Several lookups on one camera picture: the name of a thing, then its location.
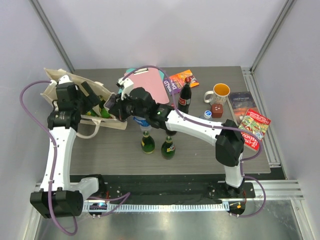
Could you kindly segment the green glass bottle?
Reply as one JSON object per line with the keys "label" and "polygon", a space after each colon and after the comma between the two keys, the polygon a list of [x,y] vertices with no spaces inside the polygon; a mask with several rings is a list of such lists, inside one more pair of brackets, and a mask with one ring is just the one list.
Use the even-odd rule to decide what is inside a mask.
{"label": "green glass bottle", "polygon": [[105,99],[103,98],[102,95],[100,95],[99,98],[100,98],[100,103],[97,106],[93,107],[91,110],[89,110],[85,115],[110,119],[111,115],[104,107],[104,104],[106,103]]}
{"label": "green glass bottle", "polygon": [[175,156],[176,147],[173,143],[173,139],[171,136],[167,136],[165,138],[164,143],[161,146],[161,155],[164,159],[170,160]]}
{"label": "green glass bottle", "polygon": [[145,154],[152,154],[155,150],[155,141],[150,136],[149,131],[145,130],[141,139],[141,149]]}

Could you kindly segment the Pocari Sweat plastic bottle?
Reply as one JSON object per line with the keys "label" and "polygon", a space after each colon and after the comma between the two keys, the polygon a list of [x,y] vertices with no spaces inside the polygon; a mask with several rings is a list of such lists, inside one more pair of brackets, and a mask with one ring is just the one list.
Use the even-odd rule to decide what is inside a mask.
{"label": "Pocari Sweat plastic bottle", "polygon": [[144,131],[151,131],[152,126],[147,122],[147,120],[143,117],[134,116],[133,120],[139,125],[142,132]]}

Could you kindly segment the Coca-Cola glass bottle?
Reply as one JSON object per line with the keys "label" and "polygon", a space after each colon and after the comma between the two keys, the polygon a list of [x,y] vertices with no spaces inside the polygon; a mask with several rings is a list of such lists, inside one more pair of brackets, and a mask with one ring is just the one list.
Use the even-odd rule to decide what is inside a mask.
{"label": "Coca-Cola glass bottle", "polygon": [[192,97],[192,91],[190,86],[191,81],[192,81],[192,78],[190,76],[187,76],[184,79],[184,86],[179,93],[178,110],[186,114],[189,113],[189,107],[191,104],[191,97]]}
{"label": "Coca-Cola glass bottle", "polygon": [[177,131],[172,131],[172,130],[166,130],[165,132],[168,136],[174,136],[177,134]]}

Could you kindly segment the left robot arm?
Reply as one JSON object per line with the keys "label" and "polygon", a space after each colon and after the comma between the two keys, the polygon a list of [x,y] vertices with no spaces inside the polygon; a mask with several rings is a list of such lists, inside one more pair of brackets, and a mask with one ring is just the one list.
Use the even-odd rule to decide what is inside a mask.
{"label": "left robot arm", "polygon": [[55,88],[56,99],[52,102],[57,108],[47,118],[46,130],[53,139],[49,143],[45,175],[40,190],[30,195],[31,205],[45,219],[77,217],[89,197],[100,200],[106,196],[107,187],[101,174],[87,175],[76,185],[70,182],[72,149],[81,114],[99,102],[88,83],[81,85],[89,95],[70,80],[59,81]]}

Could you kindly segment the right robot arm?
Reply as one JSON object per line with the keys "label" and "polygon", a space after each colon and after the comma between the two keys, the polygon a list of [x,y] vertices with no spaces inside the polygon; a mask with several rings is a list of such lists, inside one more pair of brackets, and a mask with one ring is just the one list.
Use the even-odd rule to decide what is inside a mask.
{"label": "right robot arm", "polygon": [[214,146],[215,159],[224,167],[226,193],[236,198],[244,192],[241,160],[245,140],[232,120],[214,122],[180,112],[157,103],[142,87],[130,93],[113,93],[104,107],[121,122],[130,116],[144,118],[155,129],[181,132]]}

